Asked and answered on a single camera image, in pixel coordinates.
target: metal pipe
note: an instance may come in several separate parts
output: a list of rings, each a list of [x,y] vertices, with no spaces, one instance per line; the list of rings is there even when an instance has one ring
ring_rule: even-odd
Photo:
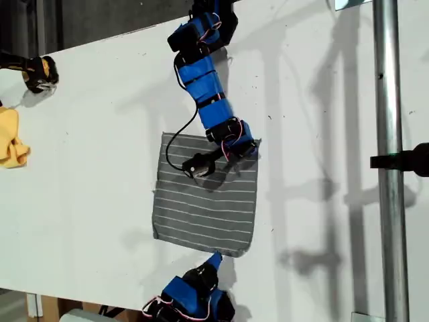
[[[378,154],[402,151],[397,0],[374,0]],[[408,269],[404,176],[379,170],[386,322],[408,322]]]

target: white tabletop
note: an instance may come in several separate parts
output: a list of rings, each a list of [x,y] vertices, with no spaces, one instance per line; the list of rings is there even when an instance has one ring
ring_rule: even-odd
[[[427,1],[400,1],[404,148],[428,141]],[[383,316],[372,7],[245,0],[219,67],[235,114],[261,138],[250,250],[225,258],[221,286],[237,321],[350,321]],[[0,287],[139,309],[209,254],[152,237],[160,139],[190,118],[167,37],[181,21],[53,54],[46,99],[0,72],[32,148],[0,169]],[[196,120],[187,130],[203,134]],[[426,321],[429,182],[407,210],[413,321]]]

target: black bracket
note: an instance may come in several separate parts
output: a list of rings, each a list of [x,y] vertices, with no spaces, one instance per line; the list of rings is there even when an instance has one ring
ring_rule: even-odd
[[[211,127],[206,130],[206,137],[209,142],[216,142],[220,144],[222,141],[233,141],[239,138],[241,129],[241,135],[245,136],[245,126],[243,120],[238,120],[236,117],[232,117],[225,122]]]
[[[418,176],[429,177],[429,143],[388,156],[372,156],[371,168],[414,171]]]
[[[257,144],[254,140],[243,142],[241,144],[233,145],[226,150],[231,153],[229,162],[236,162],[246,156],[250,156]],[[190,178],[208,176],[216,169],[215,161],[223,156],[221,148],[217,148],[213,152],[201,154],[197,153],[193,158],[183,162],[182,169]]]
[[[123,311],[125,311],[125,309],[122,309],[121,307],[114,307],[109,311],[109,307],[107,305],[102,305],[100,307],[99,315],[114,318],[121,314]]]

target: striped cloth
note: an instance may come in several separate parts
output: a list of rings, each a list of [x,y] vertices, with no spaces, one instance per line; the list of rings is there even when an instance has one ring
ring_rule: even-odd
[[[217,161],[216,172],[191,179],[166,160],[172,133],[162,134],[152,225],[154,238],[232,257],[250,247],[255,224],[257,156],[228,167]],[[200,136],[179,135],[170,146],[170,161],[181,167],[195,153],[217,146]]]

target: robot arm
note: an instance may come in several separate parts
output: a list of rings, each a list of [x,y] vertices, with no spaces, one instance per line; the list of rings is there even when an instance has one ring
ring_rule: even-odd
[[[227,292],[219,290],[217,270],[222,255],[215,253],[203,265],[176,276],[142,308],[143,315],[155,322],[232,321],[235,310]]]
[[[207,140],[219,146],[209,154],[196,154],[183,163],[182,169],[172,165],[190,177],[213,173],[215,160],[221,156],[229,161],[257,153],[249,125],[234,116],[210,57],[229,44],[237,24],[231,0],[196,0],[188,23],[168,38],[171,49],[178,52],[174,68],[183,83],[180,86],[194,99]],[[167,161],[172,140],[166,150]]]
[[[0,52],[0,69],[21,71],[27,88],[36,94],[59,81],[55,62],[49,56],[27,59]]]

